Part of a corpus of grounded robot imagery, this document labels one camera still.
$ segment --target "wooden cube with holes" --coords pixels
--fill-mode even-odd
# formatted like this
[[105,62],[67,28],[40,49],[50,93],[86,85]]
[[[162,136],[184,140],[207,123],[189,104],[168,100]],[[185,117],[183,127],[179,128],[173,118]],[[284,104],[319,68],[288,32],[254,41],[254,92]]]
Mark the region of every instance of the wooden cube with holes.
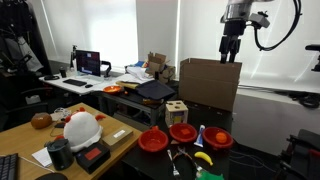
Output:
[[170,127],[176,123],[187,123],[188,108],[182,101],[167,101],[166,123]]

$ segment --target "keyboard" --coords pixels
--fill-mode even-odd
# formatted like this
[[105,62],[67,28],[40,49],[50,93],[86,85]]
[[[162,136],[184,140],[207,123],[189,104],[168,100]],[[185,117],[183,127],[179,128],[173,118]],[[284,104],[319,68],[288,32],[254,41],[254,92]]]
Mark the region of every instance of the keyboard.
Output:
[[87,84],[86,82],[75,80],[75,79],[67,79],[67,80],[64,80],[62,82],[67,83],[67,84],[72,84],[72,85],[75,85],[75,86],[83,86],[83,85]]
[[0,179],[18,179],[18,153],[0,156]]

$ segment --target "computer monitor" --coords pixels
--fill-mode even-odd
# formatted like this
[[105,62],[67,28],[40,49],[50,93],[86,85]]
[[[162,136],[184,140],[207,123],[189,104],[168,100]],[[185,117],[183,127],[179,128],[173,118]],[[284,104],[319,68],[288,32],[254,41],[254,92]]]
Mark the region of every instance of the computer monitor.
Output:
[[76,50],[77,71],[99,76],[100,72],[100,53],[95,51]]

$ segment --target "green object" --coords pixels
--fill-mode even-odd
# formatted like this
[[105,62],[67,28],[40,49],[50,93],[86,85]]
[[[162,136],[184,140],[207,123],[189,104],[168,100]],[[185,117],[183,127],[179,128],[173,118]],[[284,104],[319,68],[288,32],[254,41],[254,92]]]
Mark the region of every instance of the green object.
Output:
[[201,175],[200,177],[197,177],[197,180],[224,180],[223,174],[221,174],[220,176],[217,176],[207,171],[202,171],[200,174]]

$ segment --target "wooden table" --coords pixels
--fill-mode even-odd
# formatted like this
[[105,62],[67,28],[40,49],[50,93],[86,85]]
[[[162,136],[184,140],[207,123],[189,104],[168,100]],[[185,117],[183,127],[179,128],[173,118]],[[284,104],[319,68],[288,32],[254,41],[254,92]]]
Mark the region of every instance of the wooden table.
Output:
[[[103,114],[96,109],[89,107],[86,104],[80,103],[74,105],[68,109],[75,112],[80,107],[84,107],[85,110],[92,115]],[[88,174],[84,171],[74,159],[73,164],[62,171],[56,171],[51,165],[49,168],[63,173],[68,179],[98,179],[104,172],[112,167],[117,161],[119,161],[131,148],[137,144],[137,140],[141,134],[141,131],[126,125],[112,117],[107,116],[103,120],[99,121],[99,124],[103,127],[102,137],[110,134],[112,131],[117,130],[121,126],[127,126],[133,130],[133,136],[128,141],[122,144],[119,148],[111,152],[111,157],[103,163],[92,174]],[[48,141],[53,141],[55,137],[51,137],[50,133],[55,123],[52,123],[49,127],[36,130],[31,126],[31,123],[26,123],[16,128],[4,131],[0,133],[0,155],[18,153],[19,157],[24,157],[33,162],[37,162],[32,153],[42,149],[44,144]],[[63,129],[55,128],[52,131],[53,135],[62,134]],[[43,174],[50,173],[48,170],[42,169],[26,160],[19,158],[19,175],[18,179],[35,179]]]

